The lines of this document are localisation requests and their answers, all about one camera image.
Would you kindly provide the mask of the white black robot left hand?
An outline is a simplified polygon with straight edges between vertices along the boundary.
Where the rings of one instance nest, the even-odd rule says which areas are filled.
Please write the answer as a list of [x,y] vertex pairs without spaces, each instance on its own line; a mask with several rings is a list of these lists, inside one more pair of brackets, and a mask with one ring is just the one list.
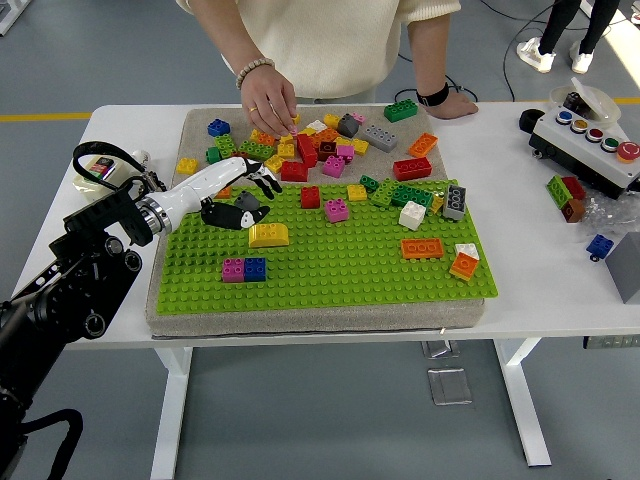
[[199,212],[206,198],[216,196],[241,177],[252,180],[268,199],[273,200],[274,193],[282,192],[276,177],[262,162],[231,157],[206,167],[170,190],[149,194],[147,199],[159,206],[160,218],[171,233],[187,214]]

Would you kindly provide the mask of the person's right hand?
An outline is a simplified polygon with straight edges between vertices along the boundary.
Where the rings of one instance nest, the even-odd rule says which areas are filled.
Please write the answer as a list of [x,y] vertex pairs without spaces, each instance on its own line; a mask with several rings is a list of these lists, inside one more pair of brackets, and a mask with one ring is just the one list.
[[262,65],[249,72],[240,92],[247,119],[256,129],[275,138],[297,133],[294,87],[274,67]]

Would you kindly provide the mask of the person's left hand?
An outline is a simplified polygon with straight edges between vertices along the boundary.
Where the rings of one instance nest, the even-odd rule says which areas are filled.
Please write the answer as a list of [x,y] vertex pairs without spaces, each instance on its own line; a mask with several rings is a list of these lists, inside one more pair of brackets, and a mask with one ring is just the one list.
[[478,112],[478,107],[463,93],[452,92],[437,106],[424,106],[426,112],[434,118],[452,120]]

